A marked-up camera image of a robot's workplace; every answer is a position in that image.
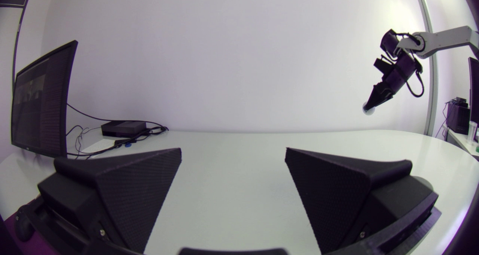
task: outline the purple surface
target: purple surface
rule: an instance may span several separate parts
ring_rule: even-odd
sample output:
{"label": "purple surface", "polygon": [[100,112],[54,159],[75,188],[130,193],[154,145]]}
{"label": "purple surface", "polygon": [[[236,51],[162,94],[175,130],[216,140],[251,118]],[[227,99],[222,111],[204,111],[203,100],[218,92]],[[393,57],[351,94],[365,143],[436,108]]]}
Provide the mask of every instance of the purple surface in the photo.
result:
{"label": "purple surface", "polygon": [[15,214],[10,216],[5,220],[5,226],[7,227],[8,232],[12,235],[13,240],[17,246],[22,250],[24,255],[30,254],[42,254],[42,255],[58,255],[58,253],[53,250],[46,242],[41,238],[41,236],[35,232],[31,239],[27,242],[22,242],[18,240],[15,235],[15,229],[13,228],[13,221],[15,220]]}

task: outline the screen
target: screen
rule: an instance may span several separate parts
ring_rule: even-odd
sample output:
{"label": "screen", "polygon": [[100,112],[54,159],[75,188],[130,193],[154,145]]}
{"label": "screen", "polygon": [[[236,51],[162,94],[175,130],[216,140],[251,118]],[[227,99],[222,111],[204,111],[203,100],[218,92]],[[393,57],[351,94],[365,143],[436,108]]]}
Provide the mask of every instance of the screen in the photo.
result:
{"label": "screen", "polygon": [[68,84],[77,41],[25,67],[15,80],[12,144],[45,156],[66,156]]}
{"label": "screen", "polygon": [[471,121],[479,123],[479,61],[469,58],[469,75],[471,79]]}

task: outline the black box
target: black box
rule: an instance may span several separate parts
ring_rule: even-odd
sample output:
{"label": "black box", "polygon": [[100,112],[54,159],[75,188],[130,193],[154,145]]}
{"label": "black box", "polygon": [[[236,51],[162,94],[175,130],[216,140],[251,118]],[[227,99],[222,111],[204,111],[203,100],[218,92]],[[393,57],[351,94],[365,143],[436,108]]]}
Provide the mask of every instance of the black box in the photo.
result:
{"label": "black box", "polygon": [[115,120],[101,126],[101,134],[114,137],[134,137],[147,128],[146,122],[125,122]]}
{"label": "black box", "polygon": [[471,110],[469,108],[449,103],[446,125],[456,133],[467,134],[469,132],[470,114]]}

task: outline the robotic arm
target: robotic arm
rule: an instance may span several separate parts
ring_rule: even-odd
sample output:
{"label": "robotic arm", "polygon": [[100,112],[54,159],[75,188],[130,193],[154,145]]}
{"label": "robotic arm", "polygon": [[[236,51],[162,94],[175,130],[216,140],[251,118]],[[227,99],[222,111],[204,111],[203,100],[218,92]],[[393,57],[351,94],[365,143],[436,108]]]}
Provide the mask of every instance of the robotic arm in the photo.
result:
{"label": "robotic arm", "polygon": [[[389,30],[383,36],[380,46],[387,57],[382,55],[381,59],[376,59],[374,63],[374,66],[383,73],[382,81],[373,86],[369,100],[363,105],[363,112],[367,115],[372,114],[376,106],[390,100],[404,84],[407,84],[409,91],[415,97],[423,95],[424,85],[420,76],[422,66],[414,54],[425,59],[439,50],[467,45],[479,59],[479,33],[469,26],[438,33],[417,32],[412,35]],[[419,95],[412,92],[407,83],[414,73],[422,85],[422,93]]]}

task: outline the black triangular object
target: black triangular object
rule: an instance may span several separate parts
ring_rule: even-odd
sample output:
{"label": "black triangular object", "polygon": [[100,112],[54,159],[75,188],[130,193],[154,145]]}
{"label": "black triangular object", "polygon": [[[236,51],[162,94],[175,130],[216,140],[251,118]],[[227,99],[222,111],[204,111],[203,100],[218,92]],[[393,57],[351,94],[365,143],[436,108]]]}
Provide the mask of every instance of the black triangular object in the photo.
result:
{"label": "black triangular object", "polygon": [[94,187],[127,247],[142,253],[181,163],[168,149],[87,161],[56,158],[57,173]]}

